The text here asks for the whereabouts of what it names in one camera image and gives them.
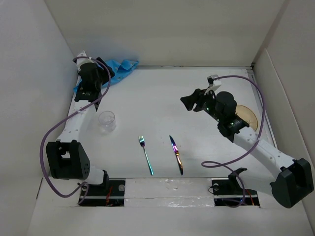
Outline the blue patterned cloth placemat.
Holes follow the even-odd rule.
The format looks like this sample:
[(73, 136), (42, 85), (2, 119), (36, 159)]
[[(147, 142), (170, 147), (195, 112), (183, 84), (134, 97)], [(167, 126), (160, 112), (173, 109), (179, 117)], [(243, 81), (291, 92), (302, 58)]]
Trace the blue patterned cloth placemat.
[[(78, 58), (75, 58), (75, 60), (73, 60), (74, 62), (76, 62), (78, 68), (80, 68), (79, 66), (79, 63), (77, 62)], [(98, 63), (96, 61), (91, 60), (91, 57), (89, 57), (88, 59), (84, 59), (86, 60), (87, 62), (94, 62), (94, 63)], [(105, 61), (114, 71), (115, 73), (115, 76), (111, 79), (111, 86), (112, 85), (115, 85), (117, 83), (119, 83), (122, 79), (124, 79), (125, 77), (129, 76), (133, 71), (134, 69), (138, 66), (138, 63), (139, 61), (131, 61), (131, 60), (123, 60), (121, 63), (119, 63), (118, 61), (116, 60), (108, 60), (108, 61)], [(102, 83), (102, 89), (106, 88), (108, 86), (108, 81), (109, 80), (105, 80), (103, 83)]]

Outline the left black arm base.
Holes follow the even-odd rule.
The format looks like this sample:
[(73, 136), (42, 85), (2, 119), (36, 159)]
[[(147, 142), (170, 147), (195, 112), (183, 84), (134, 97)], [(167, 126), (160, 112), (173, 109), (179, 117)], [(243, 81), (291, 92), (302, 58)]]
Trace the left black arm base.
[(82, 207), (123, 207), (125, 205), (126, 179), (110, 179), (106, 188), (90, 185), (81, 190), (79, 206)]

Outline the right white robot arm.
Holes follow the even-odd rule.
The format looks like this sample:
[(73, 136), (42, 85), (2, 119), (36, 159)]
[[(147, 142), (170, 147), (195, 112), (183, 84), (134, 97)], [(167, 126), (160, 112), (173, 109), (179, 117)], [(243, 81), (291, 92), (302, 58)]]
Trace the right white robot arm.
[(180, 101), (188, 111), (209, 114), (218, 122), (218, 130), (225, 138), (249, 152), (270, 172), (270, 176), (264, 177), (239, 168), (237, 173), (241, 177), (227, 182), (230, 192), (238, 194), (246, 187), (273, 196), (280, 205), (291, 208), (314, 191), (310, 163), (304, 158), (294, 159), (259, 138), (249, 123), (238, 116), (231, 93), (196, 89)]

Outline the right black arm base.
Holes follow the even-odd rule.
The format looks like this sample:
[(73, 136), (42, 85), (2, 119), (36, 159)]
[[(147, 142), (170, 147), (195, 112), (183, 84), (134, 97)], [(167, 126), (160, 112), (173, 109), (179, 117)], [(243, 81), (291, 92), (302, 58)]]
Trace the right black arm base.
[(213, 194), (216, 207), (260, 206), (257, 192), (251, 189), (243, 190), (238, 182), (236, 175), (245, 170), (247, 169), (239, 168), (236, 173), (231, 172), (228, 177), (211, 178), (212, 185), (208, 188), (208, 192)]

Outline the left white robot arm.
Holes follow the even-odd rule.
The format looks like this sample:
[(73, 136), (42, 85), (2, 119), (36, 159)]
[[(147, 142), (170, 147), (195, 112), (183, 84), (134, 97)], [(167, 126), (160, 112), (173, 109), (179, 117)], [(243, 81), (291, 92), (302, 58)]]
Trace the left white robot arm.
[(110, 188), (107, 173), (91, 165), (80, 140), (104, 95), (101, 87), (115, 73), (101, 58), (78, 56), (75, 62), (81, 82), (70, 110), (72, 117), (65, 122), (56, 141), (47, 143), (46, 155), (53, 178), (82, 180), (93, 185), (97, 194), (104, 195)]

